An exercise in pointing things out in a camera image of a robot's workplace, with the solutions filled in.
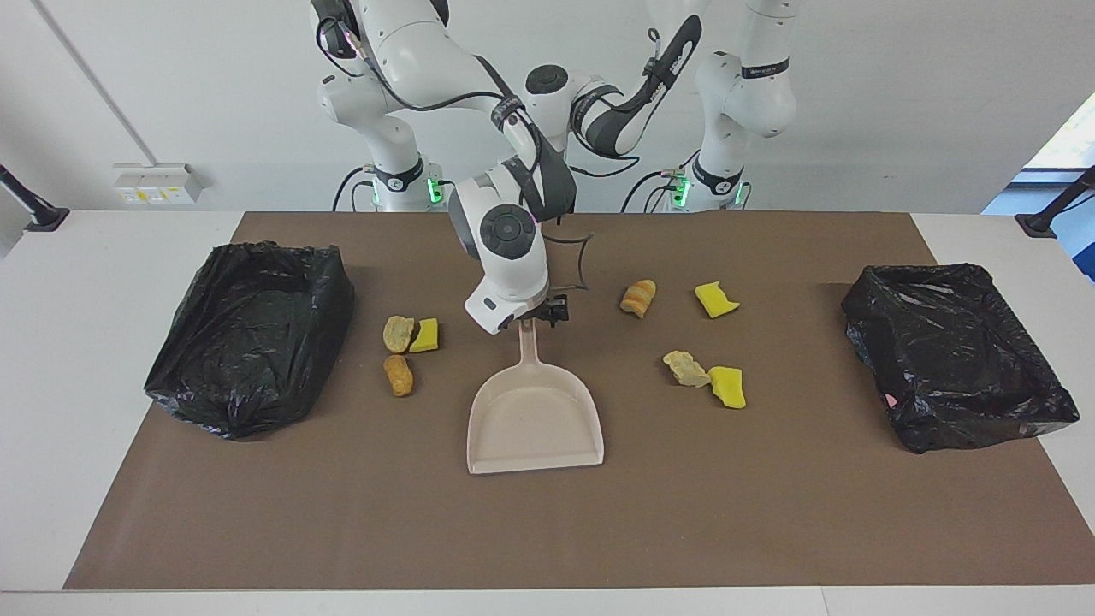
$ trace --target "food item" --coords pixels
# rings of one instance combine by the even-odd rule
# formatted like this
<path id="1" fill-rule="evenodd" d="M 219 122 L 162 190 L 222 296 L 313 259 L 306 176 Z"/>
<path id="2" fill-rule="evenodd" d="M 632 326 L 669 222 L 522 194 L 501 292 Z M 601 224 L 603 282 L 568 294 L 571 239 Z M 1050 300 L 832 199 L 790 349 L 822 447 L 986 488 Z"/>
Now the food item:
<path id="1" fill-rule="evenodd" d="M 384 324 L 384 347 L 392 353 L 405 353 L 411 345 L 411 334 L 414 333 L 414 319 L 406 317 L 388 317 Z"/>
<path id="2" fill-rule="evenodd" d="M 412 353 L 423 353 L 437 349 L 437 319 L 418 322 L 418 336 L 411 344 Z"/>
<path id="3" fill-rule="evenodd" d="M 719 288 L 717 281 L 695 287 L 695 295 L 700 298 L 700 303 L 703 303 L 703 310 L 707 312 L 707 316 L 712 319 L 731 313 L 737 310 L 738 305 L 741 305 L 736 301 L 727 299 L 726 292 Z"/>
<path id="4" fill-rule="evenodd" d="M 396 398 L 411 395 L 411 391 L 414 390 L 414 375 L 411 374 L 411 367 L 403 356 L 391 356 L 384 360 L 384 374 L 388 375 L 388 383 L 391 384 L 392 394 Z"/>
<path id="5" fill-rule="evenodd" d="M 746 395 L 741 390 L 741 371 L 715 367 L 707 373 L 711 376 L 711 391 L 718 396 L 728 409 L 744 409 Z"/>
<path id="6" fill-rule="evenodd" d="M 677 383 L 689 387 L 703 387 L 711 384 L 711 377 L 703 370 L 690 353 L 684 351 L 670 351 L 661 359 L 662 362 L 673 373 Z"/>
<path id="7" fill-rule="evenodd" d="M 654 280 L 638 280 L 627 287 L 627 290 L 623 293 L 623 299 L 620 301 L 620 310 L 642 319 L 646 316 L 646 312 L 650 307 L 650 302 L 654 301 L 654 293 L 657 290 L 658 286 L 654 283 Z"/>

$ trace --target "green light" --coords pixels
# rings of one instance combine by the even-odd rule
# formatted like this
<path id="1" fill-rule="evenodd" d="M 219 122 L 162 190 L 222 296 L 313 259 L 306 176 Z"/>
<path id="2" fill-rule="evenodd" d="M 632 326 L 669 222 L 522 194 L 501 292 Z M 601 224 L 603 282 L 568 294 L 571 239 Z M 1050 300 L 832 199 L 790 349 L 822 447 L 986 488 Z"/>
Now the green light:
<path id="1" fill-rule="evenodd" d="M 684 201 L 688 200 L 688 189 L 692 183 L 687 177 L 681 177 L 673 191 L 673 207 L 684 209 Z"/>
<path id="2" fill-rule="evenodd" d="M 437 179 L 433 177 L 427 177 L 426 185 L 429 186 L 429 200 L 431 200 L 433 202 L 441 202 L 442 200 L 445 200 L 445 190 L 441 189 L 441 186 L 440 184 L 437 183 Z"/>

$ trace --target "white table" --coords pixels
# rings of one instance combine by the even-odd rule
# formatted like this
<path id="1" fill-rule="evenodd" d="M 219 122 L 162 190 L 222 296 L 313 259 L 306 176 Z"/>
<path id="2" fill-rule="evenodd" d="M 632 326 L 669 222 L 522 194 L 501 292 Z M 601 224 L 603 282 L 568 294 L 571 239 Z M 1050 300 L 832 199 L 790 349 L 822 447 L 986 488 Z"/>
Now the white table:
<path id="1" fill-rule="evenodd" d="M 171 317 L 239 212 L 74 211 L 0 260 L 0 614 L 1090 615 L 1095 586 L 59 592 L 148 409 Z M 984 265 L 1095 411 L 1095 289 L 1004 217 L 914 214 L 941 263 Z M 1095 421 L 1041 438 L 1088 526 Z"/>

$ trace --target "black garbage bag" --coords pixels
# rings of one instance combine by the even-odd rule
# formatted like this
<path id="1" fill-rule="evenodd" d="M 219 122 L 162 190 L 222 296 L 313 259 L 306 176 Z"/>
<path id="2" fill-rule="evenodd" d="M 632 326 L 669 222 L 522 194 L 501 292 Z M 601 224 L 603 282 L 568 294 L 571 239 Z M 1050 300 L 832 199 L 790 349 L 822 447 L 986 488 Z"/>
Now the black garbage bag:
<path id="1" fill-rule="evenodd" d="M 867 267 L 842 306 L 890 425 L 918 454 L 988 448 L 1080 419 L 979 265 Z"/>
<path id="2" fill-rule="evenodd" d="M 241 439 L 302 419 L 354 313 L 336 246 L 214 248 L 171 324 L 145 393 L 173 417 Z"/>

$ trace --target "beige dustpan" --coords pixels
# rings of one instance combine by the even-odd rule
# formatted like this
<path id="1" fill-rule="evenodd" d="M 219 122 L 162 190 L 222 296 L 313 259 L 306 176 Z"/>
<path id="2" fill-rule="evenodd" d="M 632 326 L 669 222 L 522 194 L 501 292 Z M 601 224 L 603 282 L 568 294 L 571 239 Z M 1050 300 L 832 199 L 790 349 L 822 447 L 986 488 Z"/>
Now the beige dustpan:
<path id="1" fill-rule="evenodd" d="M 591 466 L 604 461 L 597 407 L 585 384 L 540 362 L 532 319 L 520 322 L 521 361 L 475 395 L 468 420 L 472 475 Z"/>

